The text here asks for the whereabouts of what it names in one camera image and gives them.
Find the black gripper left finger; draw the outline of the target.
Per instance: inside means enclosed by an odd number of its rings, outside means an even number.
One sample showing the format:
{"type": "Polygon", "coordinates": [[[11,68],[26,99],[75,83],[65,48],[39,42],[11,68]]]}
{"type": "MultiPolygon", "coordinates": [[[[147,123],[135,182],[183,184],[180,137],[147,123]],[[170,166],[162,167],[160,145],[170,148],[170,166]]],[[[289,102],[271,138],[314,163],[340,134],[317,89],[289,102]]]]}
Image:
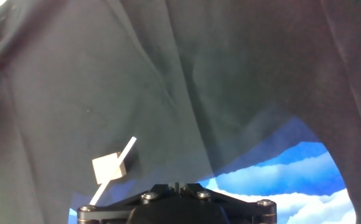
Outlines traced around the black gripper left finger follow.
{"type": "Polygon", "coordinates": [[[172,196],[177,196],[177,183],[156,184],[150,190],[107,206],[83,205],[77,209],[77,224],[126,222],[135,208],[172,196]]]}

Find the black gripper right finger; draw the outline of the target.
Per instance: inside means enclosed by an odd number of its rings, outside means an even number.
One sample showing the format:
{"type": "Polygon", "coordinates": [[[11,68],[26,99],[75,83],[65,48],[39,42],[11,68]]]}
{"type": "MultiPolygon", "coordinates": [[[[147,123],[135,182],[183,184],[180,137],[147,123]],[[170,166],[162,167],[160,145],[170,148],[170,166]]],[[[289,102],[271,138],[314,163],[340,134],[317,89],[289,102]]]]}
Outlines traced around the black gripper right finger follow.
{"type": "Polygon", "coordinates": [[[277,204],[270,199],[245,202],[200,184],[182,185],[180,196],[218,206],[229,223],[277,224],[277,204]]]}

